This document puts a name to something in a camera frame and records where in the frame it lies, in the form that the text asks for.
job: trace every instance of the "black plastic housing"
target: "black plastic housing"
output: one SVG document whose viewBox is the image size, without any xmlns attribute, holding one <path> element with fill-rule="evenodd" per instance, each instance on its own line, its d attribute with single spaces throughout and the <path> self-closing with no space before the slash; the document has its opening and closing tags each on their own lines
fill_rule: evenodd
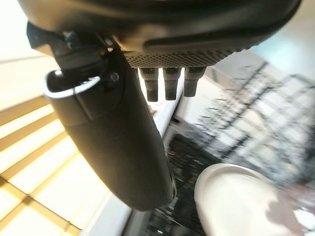
<svg viewBox="0 0 315 236">
<path fill-rule="evenodd" d="M 110 60 L 102 79 L 67 90 L 56 84 L 61 72 L 51 72 L 44 94 L 107 187 L 132 208 L 153 209 L 175 197 L 172 171 L 136 70 L 119 51 Z"/>
</svg>

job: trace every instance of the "wire rack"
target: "wire rack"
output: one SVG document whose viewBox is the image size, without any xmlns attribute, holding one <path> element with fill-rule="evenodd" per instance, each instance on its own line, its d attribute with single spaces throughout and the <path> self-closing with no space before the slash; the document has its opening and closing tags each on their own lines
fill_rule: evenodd
<svg viewBox="0 0 315 236">
<path fill-rule="evenodd" d="M 199 142 L 211 154 L 286 186 L 308 178 L 315 84 L 301 75 L 275 78 L 267 67 L 241 68 L 237 87 L 221 88 L 196 125 L 206 134 Z"/>
</svg>

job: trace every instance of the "screw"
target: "screw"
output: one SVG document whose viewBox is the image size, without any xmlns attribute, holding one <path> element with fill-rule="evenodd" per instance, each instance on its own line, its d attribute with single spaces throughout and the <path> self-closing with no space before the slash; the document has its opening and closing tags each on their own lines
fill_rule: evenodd
<svg viewBox="0 0 315 236">
<path fill-rule="evenodd" d="M 112 81 L 117 82 L 119 80 L 119 75 L 117 73 L 112 73 L 110 78 Z"/>
</svg>

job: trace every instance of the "white wall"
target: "white wall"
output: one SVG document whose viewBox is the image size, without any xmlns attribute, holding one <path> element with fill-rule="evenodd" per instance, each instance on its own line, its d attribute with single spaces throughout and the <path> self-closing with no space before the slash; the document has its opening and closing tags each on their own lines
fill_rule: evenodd
<svg viewBox="0 0 315 236">
<path fill-rule="evenodd" d="M 315 1 L 303 0 L 293 19 L 253 51 L 280 70 L 315 79 Z"/>
</svg>

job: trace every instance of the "black plastic part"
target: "black plastic part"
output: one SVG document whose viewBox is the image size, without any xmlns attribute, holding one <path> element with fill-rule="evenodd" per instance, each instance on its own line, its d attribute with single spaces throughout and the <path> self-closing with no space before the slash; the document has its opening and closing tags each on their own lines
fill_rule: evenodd
<svg viewBox="0 0 315 236">
<path fill-rule="evenodd" d="M 181 68 L 163 68 L 166 100 L 176 100 L 177 83 L 181 71 Z"/>
<path fill-rule="evenodd" d="M 153 209 L 175 197 L 172 171 L 137 71 L 120 52 L 111 55 L 115 65 L 107 74 L 66 91 L 54 85 L 51 72 L 45 97 L 106 186 L 132 208 Z"/>
<path fill-rule="evenodd" d="M 301 0 L 19 0 L 30 22 L 114 36 L 131 67 L 200 67 L 256 45 Z"/>
<path fill-rule="evenodd" d="M 141 68 L 140 73 L 145 81 L 147 89 L 147 99 L 149 102 L 158 101 L 158 69 Z"/>
<path fill-rule="evenodd" d="M 206 67 L 185 68 L 184 96 L 196 95 L 198 80 L 204 75 Z"/>
</svg>

